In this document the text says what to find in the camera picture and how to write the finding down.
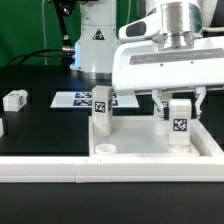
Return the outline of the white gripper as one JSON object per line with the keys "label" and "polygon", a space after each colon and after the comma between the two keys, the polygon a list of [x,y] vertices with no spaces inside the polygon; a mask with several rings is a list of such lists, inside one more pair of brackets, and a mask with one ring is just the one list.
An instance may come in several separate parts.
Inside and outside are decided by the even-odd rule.
{"label": "white gripper", "polygon": [[161,91],[195,90],[195,117],[207,88],[224,87],[224,36],[204,38],[189,27],[175,24],[167,30],[158,14],[119,30],[112,71],[113,89],[120,95],[151,93],[157,113],[169,119],[169,104]]}

